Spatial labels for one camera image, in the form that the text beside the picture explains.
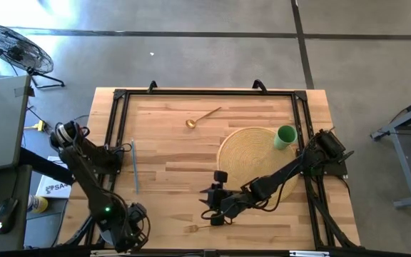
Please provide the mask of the white printed cardboard box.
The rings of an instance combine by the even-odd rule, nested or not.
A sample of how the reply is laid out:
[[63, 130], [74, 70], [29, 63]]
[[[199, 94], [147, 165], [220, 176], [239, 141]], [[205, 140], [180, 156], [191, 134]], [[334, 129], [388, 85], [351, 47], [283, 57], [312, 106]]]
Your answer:
[[36, 196], [44, 198], [69, 198], [70, 193], [70, 185], [43, 175], [37, 188]]

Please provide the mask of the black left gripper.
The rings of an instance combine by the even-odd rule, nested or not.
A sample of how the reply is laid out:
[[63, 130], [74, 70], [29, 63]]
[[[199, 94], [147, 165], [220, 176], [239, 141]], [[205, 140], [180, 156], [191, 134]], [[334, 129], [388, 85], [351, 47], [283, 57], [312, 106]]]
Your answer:
[[114, 233], [114, 247], [118, 253], [139, 251], [148, 243], [151, 222], [140, 203], [132, 203]]

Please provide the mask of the black floor fan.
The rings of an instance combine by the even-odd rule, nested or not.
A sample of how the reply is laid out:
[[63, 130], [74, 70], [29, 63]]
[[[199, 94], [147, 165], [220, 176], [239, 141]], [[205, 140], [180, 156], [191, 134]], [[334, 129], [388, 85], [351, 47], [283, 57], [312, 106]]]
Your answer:
[[0, 59], [13, 68], [24, 70], [37, 89], [65, 86], [62, 80], [48, 76], [54, 69], [54, 62], [40, 46], [2, 25], [0, 25]]

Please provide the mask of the round woven straw placemat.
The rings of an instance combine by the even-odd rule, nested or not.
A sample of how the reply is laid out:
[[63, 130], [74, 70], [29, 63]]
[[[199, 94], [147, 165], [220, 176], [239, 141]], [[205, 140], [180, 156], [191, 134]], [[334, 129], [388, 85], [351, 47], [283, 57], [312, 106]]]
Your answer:
[[271, 175], [296, 159], [291, 147], [274, 147], [275, 132], [262, 127], [234, 131], [220, 145], [217, 169], [228, 174], [225, 188], [237, 191], [254, 178]]

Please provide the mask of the green plastic cup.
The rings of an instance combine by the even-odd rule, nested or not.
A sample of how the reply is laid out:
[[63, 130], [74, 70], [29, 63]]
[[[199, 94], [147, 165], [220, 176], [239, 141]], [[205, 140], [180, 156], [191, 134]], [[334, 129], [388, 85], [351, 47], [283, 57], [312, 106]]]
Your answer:
[[278, 150], [287, 148], [290, 144], [296, 142], [298, 133], [293, 126], [281, 126], [274, 137], [274, 147]]

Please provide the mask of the gold metal fork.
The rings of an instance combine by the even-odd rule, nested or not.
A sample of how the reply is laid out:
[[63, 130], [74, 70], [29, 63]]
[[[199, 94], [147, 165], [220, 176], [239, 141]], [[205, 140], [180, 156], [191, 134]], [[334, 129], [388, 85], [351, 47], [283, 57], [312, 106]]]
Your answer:
[[183, 228], [183, 232], [184, 233], [196, 233], [199, 230], [209, 229], [211, 227], [212, 227], [212, 225], [199, 226], [199, 225], [193, 224], [193, 225], [185, 226]]

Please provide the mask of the blue drinking straw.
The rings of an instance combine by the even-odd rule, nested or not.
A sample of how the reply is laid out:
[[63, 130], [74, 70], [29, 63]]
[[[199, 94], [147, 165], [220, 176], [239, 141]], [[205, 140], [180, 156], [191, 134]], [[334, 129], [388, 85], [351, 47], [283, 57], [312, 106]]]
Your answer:
[[137, 167], [137, 159], [136, 159], [136, 145], [135, 145], [134, 138], [131, 138], [131, 157], [132, 157], [132, 164], [133, 164], [135, 192], [136, 194], [139, 194], [138, 167]]

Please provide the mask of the gold metal spoon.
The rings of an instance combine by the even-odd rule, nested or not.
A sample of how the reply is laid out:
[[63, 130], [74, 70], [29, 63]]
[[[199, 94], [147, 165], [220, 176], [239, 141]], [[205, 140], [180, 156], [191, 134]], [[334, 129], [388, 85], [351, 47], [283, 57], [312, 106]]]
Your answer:
[[216, 109], [214, 109], [214, 110], [212, 110], [212, 111], [209, 111], [207, 114], [202, 115], [201, 117], [197, 118], [196, 120], [188, 119], [188, 120], [186, 120], [185, 124], [186, 124], [186, 126], [187, 126], [188, 128], [194, 129], [194, 128], [197, 126], [197, 123], [198, 123], [201, 119], [204, 119], [204, 118], [210, 116], [211, 114], [215, 113], [215, 112], [218, 111], [218, 110], [220, 110], [220, 107], [218, 107], [218, 108], [216, 108]]

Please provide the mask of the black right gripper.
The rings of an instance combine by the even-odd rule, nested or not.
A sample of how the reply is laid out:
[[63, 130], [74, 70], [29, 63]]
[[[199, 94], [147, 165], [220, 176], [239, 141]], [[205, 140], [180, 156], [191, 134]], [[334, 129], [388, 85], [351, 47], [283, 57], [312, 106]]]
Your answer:
[[209, 221], [212, 226], [222, 226], [232, 224], [232, 219], [226, 220], [226, 214], [234, 207], [234, 203], [225, 203], [225, 200], [238, 191], [224, 189], [224, 184], [228, 181], [228, 173], [225, 171], [214, 171], [214, 182], [200, 193], [205, 193], [206, 199], [199, 199], [208, 209], [201, 214], [203, 220]]

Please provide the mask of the yellow and white bottle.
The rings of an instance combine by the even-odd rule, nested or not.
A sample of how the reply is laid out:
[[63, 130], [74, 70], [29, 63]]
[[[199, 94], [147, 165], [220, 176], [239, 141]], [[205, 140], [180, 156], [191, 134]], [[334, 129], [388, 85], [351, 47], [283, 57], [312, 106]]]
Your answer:
[[42, 213], [48, 208], [48, 200], [42, 196], [29, 195], [27, 211], [29, 213]]

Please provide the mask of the black metal table frame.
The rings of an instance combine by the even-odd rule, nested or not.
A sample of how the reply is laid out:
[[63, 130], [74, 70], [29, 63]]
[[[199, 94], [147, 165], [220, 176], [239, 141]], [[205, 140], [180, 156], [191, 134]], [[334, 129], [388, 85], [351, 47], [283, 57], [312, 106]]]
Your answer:
[[[315, 247], [308, 199], [303, 181], [270, 213], [248, 210], [231, 225], [212, 226], [184, 233], [189, 225], [207, 226], [201, 190], [213, 182], [216, 155], [223, 140], [251, 126], [276, 130], [299, 122], [303, 129], [333, 126], [323, 90], [306, 93], [310, 116], [294, 113], [292, 89], [262, 94], [255, 89], [156, 89], [138, 88], [128, 98], [115, 101], [112, 88], [96, 89], [88, 118], [89, 139], [130, 143], [134, 138], [139, 194], [135, 192], [131, 152], [123, 160], [115, 191], [128, 202], [142, 203], [151, 220], [147, 248], [176, 249], [300, 249]], [[201, 117], [195, 128], [186, 120]]]

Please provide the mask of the black computer mouse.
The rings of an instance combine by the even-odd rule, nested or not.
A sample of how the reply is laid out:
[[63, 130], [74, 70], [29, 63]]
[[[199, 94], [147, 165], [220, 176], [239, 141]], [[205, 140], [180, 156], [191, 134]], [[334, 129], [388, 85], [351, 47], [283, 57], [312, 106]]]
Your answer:
[[18, 203], [16, 198], [6, 198], [0, 203], [0, 234], [9, 233], [14, 227]]

